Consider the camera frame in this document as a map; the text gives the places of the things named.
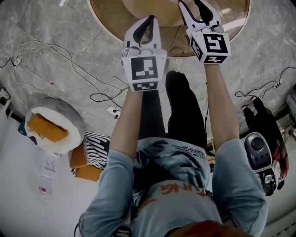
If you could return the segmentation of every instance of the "foot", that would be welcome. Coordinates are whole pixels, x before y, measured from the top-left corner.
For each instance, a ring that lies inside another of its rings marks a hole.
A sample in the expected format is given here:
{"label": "foot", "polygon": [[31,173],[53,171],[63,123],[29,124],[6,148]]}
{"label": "foot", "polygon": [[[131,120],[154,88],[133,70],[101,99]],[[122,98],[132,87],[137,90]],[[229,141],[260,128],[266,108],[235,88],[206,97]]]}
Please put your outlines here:
{"label": "foot", "polygon": [[260,96],[253,96],[252,98],[251,98],[251,102],[253,102],[255,99],[257,99],[257,98],[259,98],[261,101],[262,101],[262,98],[260,97]]}
{"label": "foot", "polygon": [[241,107],[241,110],[244,111],[244,109],[248,108],[248,106],[244,105]]}

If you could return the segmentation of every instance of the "person's right arm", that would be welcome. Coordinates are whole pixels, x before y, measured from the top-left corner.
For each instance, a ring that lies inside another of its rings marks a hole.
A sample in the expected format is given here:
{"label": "person's right arm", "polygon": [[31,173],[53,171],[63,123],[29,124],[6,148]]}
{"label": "person's right arm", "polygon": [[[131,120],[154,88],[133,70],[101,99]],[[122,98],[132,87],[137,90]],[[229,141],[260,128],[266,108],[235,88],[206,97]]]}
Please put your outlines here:
{"label": "person's right arm", "polygon": [[229,211],[236,225],[259,236],[267,219],[262,186],[239,140],[235,108],[218,65],[205,65],[214,144],[213,198],[219,211]]}

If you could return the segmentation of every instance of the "black and white striped cloth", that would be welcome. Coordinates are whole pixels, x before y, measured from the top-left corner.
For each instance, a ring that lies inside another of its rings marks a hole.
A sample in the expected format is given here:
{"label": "black and white striped cloth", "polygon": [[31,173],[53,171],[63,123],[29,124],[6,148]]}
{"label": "black and white striped cloth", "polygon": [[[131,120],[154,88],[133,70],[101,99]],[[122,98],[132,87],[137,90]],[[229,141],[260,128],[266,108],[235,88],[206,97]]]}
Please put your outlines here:
{"label": "black and white striped cloth", "polygon": [[110,145],[110,137],[93,132],[85,132],[83,139],[84,153],[87,165],[104,169],[107,164],[107,156]]}

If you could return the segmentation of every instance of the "black pants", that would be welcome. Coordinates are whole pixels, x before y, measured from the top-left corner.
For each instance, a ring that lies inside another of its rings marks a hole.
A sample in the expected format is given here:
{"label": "black pants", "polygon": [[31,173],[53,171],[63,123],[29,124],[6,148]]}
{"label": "black pants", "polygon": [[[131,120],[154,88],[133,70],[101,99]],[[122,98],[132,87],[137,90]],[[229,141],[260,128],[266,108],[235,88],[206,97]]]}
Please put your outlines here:
{"label": "black pants", "polygon": [[166,75],[166,93],[172,109],[168,134],[165,133],[158,91],[146,91],[143,93],[139,139],[166,137],[206,149],[204,119],[186,76],[169,72]]}
{"label": "black pants", "polygon": [[254,99],[253,104],[257,110],[257,114],[254,115],[249,108],[245,108],[244,115],[246,117],[246,123],[250,132],[258,132],[265,138],[273,154],[278,146],[277,140],[280,141],[282,139],[281,132],[272,112],[264,107],[261,99]]}

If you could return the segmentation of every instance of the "tile floor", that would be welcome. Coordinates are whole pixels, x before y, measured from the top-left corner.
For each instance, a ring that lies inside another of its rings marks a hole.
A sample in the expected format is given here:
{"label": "tile floor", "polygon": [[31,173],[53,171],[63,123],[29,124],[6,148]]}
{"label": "tile floor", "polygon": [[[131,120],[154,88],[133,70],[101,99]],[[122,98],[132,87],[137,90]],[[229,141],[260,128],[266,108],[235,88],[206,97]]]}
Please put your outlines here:
{"label": "tile floor", "polygon": [[[248,99],[235,97],[235,92],[248,92],[270,80],[278,80],[287,66],[296,65],[296,8],[290,0],[254,0],[250,19],[242,33],[232,42],[233,54],[221,66],[229,93],[235,104],[240,122],[244,121],[241,106]],[[86,0],[6,0],[0,5],[0,65],[13,57],[17,47],[29,40],[57,44],[67,49],[73,61],[88,73],[116,87],[125,85],[114,78],[125,79],[121,66],[122,45],[113,41],[98,26]],[[35,44],[23,50],[32,50]],[[195,58],[171,60],[169,65],[180,64],[205,114],[205,72]],[[83,74],[101,92],[117,93]],[[46,93],[69,103],[82,116],[89,131],[110,135],[116,123],[102,103],[89,99],[96,90],[84,82],[70,63],[49,49],[22,55],[22,63],[15,69],[19,82],[30,83]],[[296,81],[296,75],[285,78],[281,87],[268,91],[265,105],[275,112],[283,103],[285,94]],[[0,69],[0,82],[12,96],[12,105],[21,116],[44,94],[29,86],[18,84],[7,66]],[[122,104],[125,93],[115,101]],[[165,124],[170,106],[164,86],[160,89]],[[208,133],[211,136],[210,120]]]}

